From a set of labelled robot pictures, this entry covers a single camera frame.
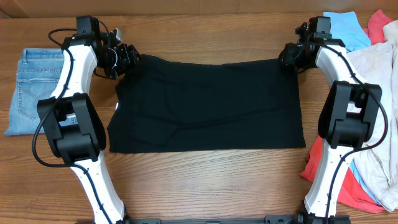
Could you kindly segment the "black t-shirt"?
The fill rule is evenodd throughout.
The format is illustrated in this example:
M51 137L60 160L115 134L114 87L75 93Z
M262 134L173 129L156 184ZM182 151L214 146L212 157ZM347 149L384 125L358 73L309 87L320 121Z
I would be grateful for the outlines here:
M116 93L111 152L305 147L298 77L277 59L200 65L144 55Z

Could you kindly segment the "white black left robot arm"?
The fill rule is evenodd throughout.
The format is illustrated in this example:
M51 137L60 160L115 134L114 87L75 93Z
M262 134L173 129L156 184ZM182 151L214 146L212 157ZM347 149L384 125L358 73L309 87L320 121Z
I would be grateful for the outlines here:
M60 44L64 56L60 79L50 98L37 103L43 129L60 167L78 177L94 213L94 223L131 223L105 162L106 131L89 97L91 78L102 68L115 80L140 59L133 45L122 42L121 31L101 31L93 16L76 18L72 36Z

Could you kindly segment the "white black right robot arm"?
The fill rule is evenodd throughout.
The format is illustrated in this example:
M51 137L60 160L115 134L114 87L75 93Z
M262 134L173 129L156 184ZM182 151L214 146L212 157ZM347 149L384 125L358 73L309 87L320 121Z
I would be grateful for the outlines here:
M279 55L282 68L297 73L319 68L330 92L318 120L322 158L311 189L295 215L268 215L265 223L350 223L349 216L336 215L336 203L345 175L356 152L373 134L378 113L388 118L381 104L382 89L357 74L348 60L342 40L331 34L330 17L317 16L297 27L296 43L288 43Z

